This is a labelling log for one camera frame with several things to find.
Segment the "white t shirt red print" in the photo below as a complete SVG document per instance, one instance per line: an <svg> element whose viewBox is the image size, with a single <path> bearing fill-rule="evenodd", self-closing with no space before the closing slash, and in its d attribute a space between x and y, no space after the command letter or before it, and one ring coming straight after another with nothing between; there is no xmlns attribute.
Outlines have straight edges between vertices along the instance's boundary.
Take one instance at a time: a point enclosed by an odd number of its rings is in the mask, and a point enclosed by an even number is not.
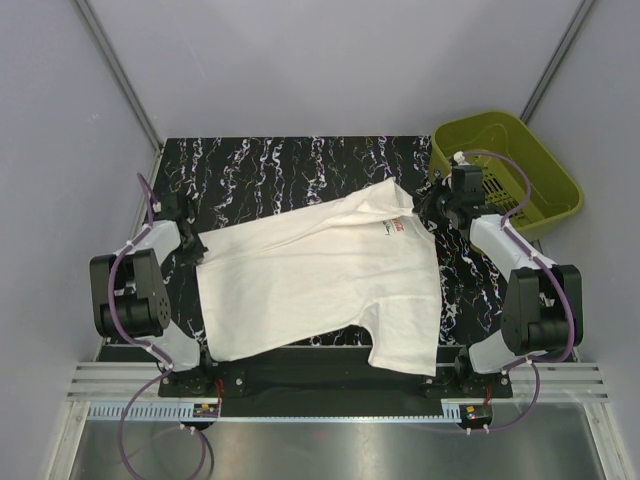
<svg viewBox="0 0 640 480"><path fill-rule="evenodd" d="M196 269L211 357L236 361L349 326L370 365L436 372L435 240L393 179L344 198L211 230Z"/></svg>

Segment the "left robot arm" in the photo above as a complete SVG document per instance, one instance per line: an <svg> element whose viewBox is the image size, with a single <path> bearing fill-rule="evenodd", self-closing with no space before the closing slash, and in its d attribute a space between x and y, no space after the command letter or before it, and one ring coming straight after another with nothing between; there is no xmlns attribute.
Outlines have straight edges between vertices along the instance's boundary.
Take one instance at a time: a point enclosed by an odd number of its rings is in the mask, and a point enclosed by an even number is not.
<svg viewBox="0 0 640 480"><path fill-rule="evenodd" d="M161 273L173 257L182 266L200 263L207 248L194 222L194 202L171 193L152 207L153 223L144 225L120 250L96 256L89 263L94 325L105 339L138 346L165 368L181 373L181 384L196 396L215 386L216 372L201 362L197 340L172 319Z"/></svg>

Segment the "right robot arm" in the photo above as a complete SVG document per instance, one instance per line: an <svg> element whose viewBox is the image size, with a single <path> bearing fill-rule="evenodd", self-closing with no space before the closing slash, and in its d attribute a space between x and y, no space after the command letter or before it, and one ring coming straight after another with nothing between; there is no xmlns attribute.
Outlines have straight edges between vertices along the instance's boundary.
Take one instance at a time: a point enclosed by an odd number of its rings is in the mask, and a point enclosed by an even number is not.
<svg viewBox="0 0 640 480"><path fill-rule="evenodd" d="M466 364L454 371L454 384L476 396L490 375L524 363L567 360L583 338L582 277L573 265L541 254L512 226L509 214L488 203L483 171L456 165L435 175L414 211L457 229L507 281L500 329L466 348Z"/></svg>

